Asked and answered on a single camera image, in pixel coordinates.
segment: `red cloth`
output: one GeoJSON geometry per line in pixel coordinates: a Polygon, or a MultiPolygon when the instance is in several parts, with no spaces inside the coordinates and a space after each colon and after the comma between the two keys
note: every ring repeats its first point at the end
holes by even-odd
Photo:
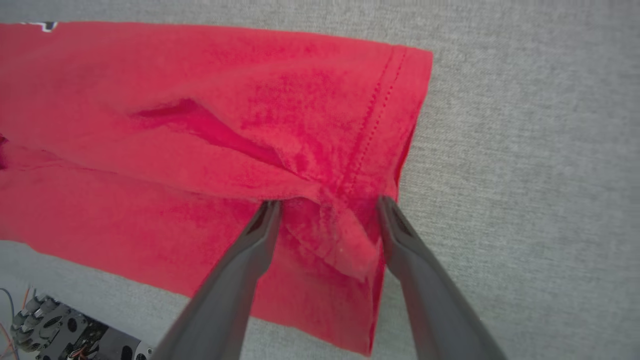
{"type": "Polygon", "coordinates": [[[0,238],[191,296],[286,199],[252,315],[370,354],[431,54],[211,26],[0,26],[0,238]]]}

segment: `wire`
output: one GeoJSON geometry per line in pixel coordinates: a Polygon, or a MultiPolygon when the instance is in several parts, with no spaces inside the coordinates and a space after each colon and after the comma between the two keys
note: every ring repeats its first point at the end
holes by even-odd
{"type": "Polygon", "coordinates": [[[16,350],[11,350],[9,351],[10,348],[7,348],[6,351],[4,352],[4,355],[0,356],[0,360],[9,357],[11,355],[13,355],[14,353],[16,353],[16,350]]]}
{"type": "Polygon", "coordinates": [[[27,304],[27,297],[29,296],[29,290],[31,290],[31,288],[27,288],[27,292],[24,293],[24,300],[22,301],[23,309],[24,309],[24,306],[27,304]]]}
{"type": "Polygon", "coordinates": [[[13,319],[13,317],[15,316],[15,309],[13,308],[13,298],[11,297],[11,294],[7,289],[0,288],[0,290],[4,291],[6,296],[9,298],[9,303],[11,304],[11,318],[13,319]]]}
{"type": "MultiPolygon", "coordinates": [[[[9,300],[11,300],[11,313],[12,313],[12,320],[13,317],[15,316],[15,309],[13,308],[13,298],[11,298],[11,294],[9,293],[9,291],[7,291],[7,289],[5,288],[1,288],[6,295],[9,297],[9,300]]],[[[27,304],[27,296],[29,295],[29,290],[31,288],[27,288],[27,292],[24,294],[24,300],[22,301],[22,308],[24,309],[24,306],[27,304]]],[[[13,351],[10,354],[13,354],[13,357],[15,358],[15,360],[20,360],[20,356],[18,355],[18,349],[15,348],[13,342],[11,341],[11,337],[9,337],[9,334],[7,334],[6,330],[4,329],[4,326],[2,326],[2,324],[0,323],[0,328],[2,328],[2,332],[6,338],[6,342],[8,343],[8,345],[6,346],[6,348],[4,349],[3,355],[0,357],[0,360],[2,360],[6,355],[7,355],[7,351],[9,351],[10,348],[13,349],[13,351]]]]}
{"type": "Polygon", "coordinates": [[[20,358],[18,357],[17,350],[15,349],[15,347],[13,347],[13,343],[11,342],[11,338],[9,337],[9,334],[7,334],[6,330],[4,329],[4,326],[1,323],[0,323],[0,329],[2,330],[2,333],[6,338],[6,342],[8,342],[9,346],[13,348],[13,357],[15,358],[15,360],[20,360],[20,358]]]}

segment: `orange wire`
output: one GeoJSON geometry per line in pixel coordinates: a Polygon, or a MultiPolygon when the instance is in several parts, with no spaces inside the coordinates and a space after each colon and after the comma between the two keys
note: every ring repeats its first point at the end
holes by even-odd
{"type": "Polygon", "coordinates": [[[9,343],[9,345],[4,350],[3,355],[5,355],[6,351],[11,347],[13,349],[13,358],[15,360],[18,360],[18,355],[16,355],[17,350],[13,347],[13,344],[11,343],[11,338],[9,337],[9,334],[7,334],[6,330],[4,329],[4,326],[2,326],[1,323],[0,323],[0,329],[2,330],[2,333],[4,334],[4,337],[6,338],[7,342],[9,343]]]}
{"type": "Polygon", "coordinates": [[[22,301],[23,309],[24,309],[24,306],[27,304],[27,297],[29,296],[29,290],[31,290],[31,288],[27,288],[27,292],[24,293],[24,300],[22,301]]]}
{"type": "MultiPolygon", "coordinates": [[[[31,290],[31,288],[27,288],[27,292],[24,293],[24,300],[22,301],[22,308],[23,309],[24,309],[24,306],[27,304],[27,297],[29,296],[29,290],[31,290]]],[[[5,336],[6,340],[7,340],[7,342],[9,343],[9,345],[7,345],[6,348],[4,348],[4,351],[2,352],[2,354],[5,355],[6,351],[9,350],[9,348],[12,348],[13,349],[13,357],[15,358],[15,360],[18,360],[18,357],[16,356],[16,352],[18,350],[13,347],[13,344],[11,343],[11,338],[9,337],[9,334],[6,333],[6,330],[4,329],[4,327],[2,328],[2,332],[4,333],[4,336],[5,336]]]]}

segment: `gray fabric surface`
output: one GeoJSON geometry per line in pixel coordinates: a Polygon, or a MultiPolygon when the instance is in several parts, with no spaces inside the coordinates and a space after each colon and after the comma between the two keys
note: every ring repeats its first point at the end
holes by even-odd
{"type": "MultiPolygon", "coordinates": [[[[5,22],[221,24],[432,50],[429,95],[401,182],[403,211],[510,358],[640,358],[639,2],[0,6],[5,22]]],[[[36,268],[47,271],[26,266],[42,258],[0,243],[3,271],[55,286],[70,304],[151,343],[185,302],[50,257],[36,268]]],[[[374,358],[415,357],[391,277],[377,334],[374,358]]],[[[259,320],[244,357],[358,358],[259,320]]]]}

